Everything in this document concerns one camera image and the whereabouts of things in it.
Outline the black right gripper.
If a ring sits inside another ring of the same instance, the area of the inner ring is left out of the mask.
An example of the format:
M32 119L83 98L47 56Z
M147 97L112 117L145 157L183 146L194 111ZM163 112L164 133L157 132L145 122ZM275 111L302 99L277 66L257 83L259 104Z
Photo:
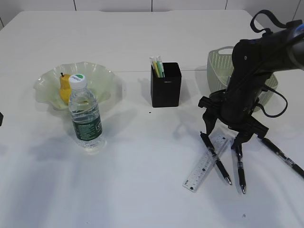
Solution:
M208 97L203 96L199 100L198 107L206 108L202 116L206 126L206 135L212 133L218 119L230 129L238 132L231 146L232 149L248 142L253 134L259 138L265 137L269 130L252 116L253 107L228 99L225 89L211 93Z

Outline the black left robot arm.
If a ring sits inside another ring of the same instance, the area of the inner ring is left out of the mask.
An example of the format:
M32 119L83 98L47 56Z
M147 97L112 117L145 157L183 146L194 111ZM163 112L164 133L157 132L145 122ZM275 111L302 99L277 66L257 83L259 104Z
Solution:
M4 116L3 116L3 114L0 112L0 126L2 126L3 118L4 118Z

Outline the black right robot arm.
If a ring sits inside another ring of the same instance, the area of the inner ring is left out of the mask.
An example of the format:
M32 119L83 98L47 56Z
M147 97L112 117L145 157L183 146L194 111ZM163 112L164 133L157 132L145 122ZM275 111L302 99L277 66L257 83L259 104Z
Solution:
M263 91L274 89L266 85L274 72L303 69L304 67L304 24L302 20L281 23L269 10L261 10L277 27L279 32L269 28L257 29L254 21L250 27L255 33L262 32L257 39L242 39L233 48L232 63L234 70L226 89L202 97L198 106L206 108L202 119L206 131L201 134L206 139L215 127L217 120L238 134L232 144L235 149L248 142L256 134L262 139L268 128L256 120L252 113L259 103Z

